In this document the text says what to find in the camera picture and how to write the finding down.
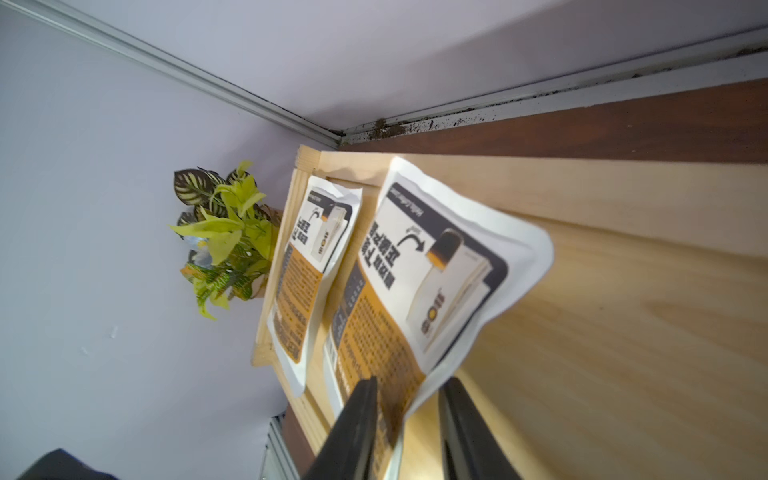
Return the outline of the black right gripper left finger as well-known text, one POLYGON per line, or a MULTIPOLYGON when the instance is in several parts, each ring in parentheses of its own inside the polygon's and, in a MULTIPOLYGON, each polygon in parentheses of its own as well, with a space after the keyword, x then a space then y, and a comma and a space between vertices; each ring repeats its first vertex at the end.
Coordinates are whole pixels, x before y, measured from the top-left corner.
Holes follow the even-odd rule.
POLYGON ((305 480, 374 479, 377 378, 360 380, 334 423, 305 480))

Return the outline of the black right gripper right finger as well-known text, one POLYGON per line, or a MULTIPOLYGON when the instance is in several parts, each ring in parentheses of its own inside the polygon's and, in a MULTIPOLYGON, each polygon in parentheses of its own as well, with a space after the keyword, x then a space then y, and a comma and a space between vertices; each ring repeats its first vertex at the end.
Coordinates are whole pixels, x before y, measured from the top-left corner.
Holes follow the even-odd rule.
POLYGON ((522 479, 458 378, 440 388, 438 403, 445 479, 522 479))

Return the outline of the yellow coffee bag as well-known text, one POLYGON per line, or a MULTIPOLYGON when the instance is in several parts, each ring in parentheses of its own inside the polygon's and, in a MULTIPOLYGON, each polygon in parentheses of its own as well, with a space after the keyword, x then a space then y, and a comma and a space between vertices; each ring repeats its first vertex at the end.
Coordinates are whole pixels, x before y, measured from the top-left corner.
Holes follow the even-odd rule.
POLYGON ((392 159, 324 345, 335 413, 358 382, 377 381, 375 478, 398 477, 406 420, 553 260, 545 230, 392 159))
POLYGON ((303 394, 329 290, 362 206, 363 191, 308 179, 288 231, 267 327, 294 397, 303 394))

